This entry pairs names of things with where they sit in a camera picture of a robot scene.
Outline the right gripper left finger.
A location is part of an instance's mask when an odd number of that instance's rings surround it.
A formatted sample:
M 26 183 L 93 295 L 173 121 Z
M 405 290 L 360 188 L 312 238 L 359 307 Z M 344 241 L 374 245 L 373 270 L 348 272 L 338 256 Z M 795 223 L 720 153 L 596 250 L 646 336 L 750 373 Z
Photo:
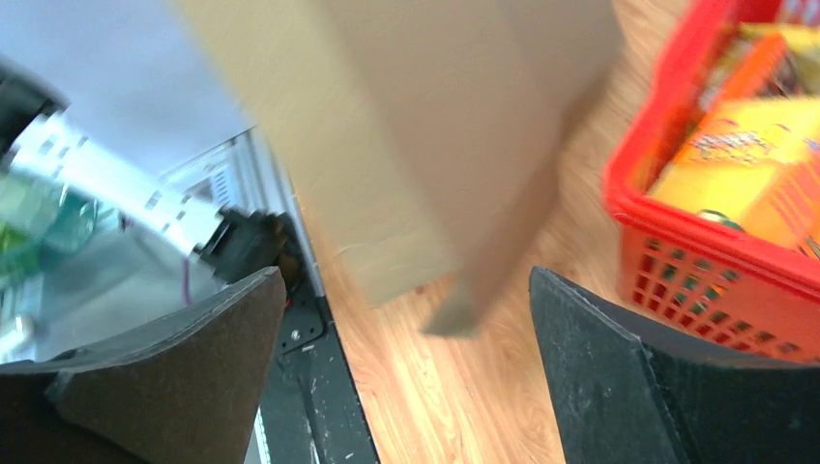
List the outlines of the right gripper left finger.
M 286 291 L 266 268 L 44 362 L 1 368 L 5 463 L 241 463 Z

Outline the brown cardboard sheet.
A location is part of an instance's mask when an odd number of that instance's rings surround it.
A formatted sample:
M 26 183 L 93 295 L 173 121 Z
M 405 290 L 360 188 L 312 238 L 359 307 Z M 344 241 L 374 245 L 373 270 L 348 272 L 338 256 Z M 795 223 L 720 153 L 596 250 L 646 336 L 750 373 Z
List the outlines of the brown cardboard sheet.
M 373 305 L 455 273 L 475 332 L 622 46 L 609 1 L 179 1 Z

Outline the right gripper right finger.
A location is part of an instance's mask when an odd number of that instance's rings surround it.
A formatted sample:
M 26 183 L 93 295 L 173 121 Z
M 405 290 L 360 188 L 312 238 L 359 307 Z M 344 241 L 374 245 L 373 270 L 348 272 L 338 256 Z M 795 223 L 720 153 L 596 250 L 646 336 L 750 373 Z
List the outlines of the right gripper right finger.
M 735 351 L 543 267 L 530 308 L 570 463 L 815 463 L 819 369 Z

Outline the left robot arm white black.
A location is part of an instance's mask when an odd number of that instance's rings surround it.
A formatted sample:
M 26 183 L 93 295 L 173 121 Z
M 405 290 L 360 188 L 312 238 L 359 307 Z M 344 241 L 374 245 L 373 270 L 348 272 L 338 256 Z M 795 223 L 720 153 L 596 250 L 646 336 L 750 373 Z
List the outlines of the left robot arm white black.
M 106 202 L 214 276 L 235 283 L 281 263 L 282 216 L 243 213 L 166 188 L 72 126 L 38 79 L 1 65 L 1 167 Z

